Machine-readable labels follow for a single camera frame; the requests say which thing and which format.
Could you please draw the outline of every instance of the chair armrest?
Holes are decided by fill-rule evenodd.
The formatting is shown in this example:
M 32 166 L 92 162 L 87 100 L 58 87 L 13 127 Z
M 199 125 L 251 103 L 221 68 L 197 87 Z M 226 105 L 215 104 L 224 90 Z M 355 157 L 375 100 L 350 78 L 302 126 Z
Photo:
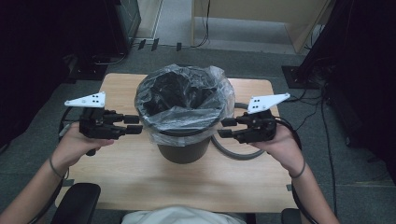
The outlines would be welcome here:
M 286 208 L 281 213 L 282 224 L 302 224 L 300 210 L 295 208 Z
M 64 195 L 51 223 L 91 223 L 100 191 L 96 184 L 73 185 Z

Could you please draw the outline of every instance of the plastic bag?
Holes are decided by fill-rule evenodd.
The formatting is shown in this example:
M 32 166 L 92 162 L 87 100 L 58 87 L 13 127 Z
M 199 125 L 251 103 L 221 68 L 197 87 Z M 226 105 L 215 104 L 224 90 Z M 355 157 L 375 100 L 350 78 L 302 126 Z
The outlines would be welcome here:
M 233 116 L 233 86 L 215 66 L 171 64 L 139 84 L 134 106 L 151 140 L 184 147 L 214 134 L 219 122 Z

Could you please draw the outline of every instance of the person's right hand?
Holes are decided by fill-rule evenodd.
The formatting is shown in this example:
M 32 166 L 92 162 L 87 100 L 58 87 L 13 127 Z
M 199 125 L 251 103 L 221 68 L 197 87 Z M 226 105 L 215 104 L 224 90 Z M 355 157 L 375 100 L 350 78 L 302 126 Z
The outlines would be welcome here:
M 276 136 L 271 141 L 251 143 L 251 146 L 267 151 L 280 164 L 296 176 L 304 166 L 304 158 L 290 130 L 283 125 L 276 127 Z
M 87 138 L 79 132 L 79 124 L 73 123 L 56 147 L 52 155 L 52 162 L 55 168 L 61 171 L 67 170 L 74 165 L 89 150 L 99 150 L 101 147 L 114 143 L 113 139 L 93 139 Z

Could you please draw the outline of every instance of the bracelet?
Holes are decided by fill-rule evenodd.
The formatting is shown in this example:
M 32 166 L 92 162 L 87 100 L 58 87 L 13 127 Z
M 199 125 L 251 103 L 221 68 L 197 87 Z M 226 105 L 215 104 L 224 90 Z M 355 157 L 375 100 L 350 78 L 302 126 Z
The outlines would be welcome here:
M 66 177 L 64 177 L 64 175 L 60 175 L 57 171 L 56 171 L 56 169 L 55 169 L 55 167 L 53 166 L 53 164 L 52 164 L 52 154 L 49 156 L 49 165 L 50 165 L 50 168 L 51 168 L 51 170 L 53 171 L 53 173 L 55 173 L 57 176 L 59 176 L 61 179 L 67 179 L 67 177 L 69 177 L 69 169 L 67 168 L 67 176 Z
M 304 172 L 304 170 L 305 170 L 305 165 L 306 165 L 306 162 L 305 162 L 305 158 L 304 158 L 304 157 L 303 157 L 303 161 L 304 161 L 304 166 L 303 166 L 303 169 L 301 170 L 301 172 L 300 172 L 299 174 L 297 174 L 297 175 L 295 175 L 295 176 L 292 176 L 292 175 L 289 173 L 289 176 L 290 176 L 292 179 L 298 178 L 298 177 L 300 177 L 300 175 L 303 174 L 303 172 Z

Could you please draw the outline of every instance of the rubber band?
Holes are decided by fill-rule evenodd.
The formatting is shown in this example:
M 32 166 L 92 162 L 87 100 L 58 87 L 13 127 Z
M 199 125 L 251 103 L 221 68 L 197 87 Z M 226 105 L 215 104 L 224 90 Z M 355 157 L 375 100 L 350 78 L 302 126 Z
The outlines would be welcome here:
M 55 174 L 56 174 L 57 176 L 59 176 L 61 179 L 64 178 L 64 175 L 60 175 L 60 174 L 56 171 L 55 167 L 53 166 L 53 164 L 52 164 L 52 154 L 51 154 L 50 157 L 49 157 L 49 165 L 50 165 L 50 168 L 52 169 L 53 173 L 55 173 Z
M 292 176 L 292 175 L 289 173 L 289 176 L 290 176 L 292 179 L 298 178 L 298 177 L 300 177 L 300 175 L 303 174 L 303 172 L 304 172 L 304 170 L 305 170 L 305 165 L 306 165 L 306 162 L 305 162 L 305 158 L 304 158 L 304 157 L 303 157 L 303 161 L 304 161 L 304 166 L 303 166 L 303 169 L 301 170 L 301 172 L 300 172 L 299 174 L 297 174 L 297 175 L 295 175 L 295 176 Z

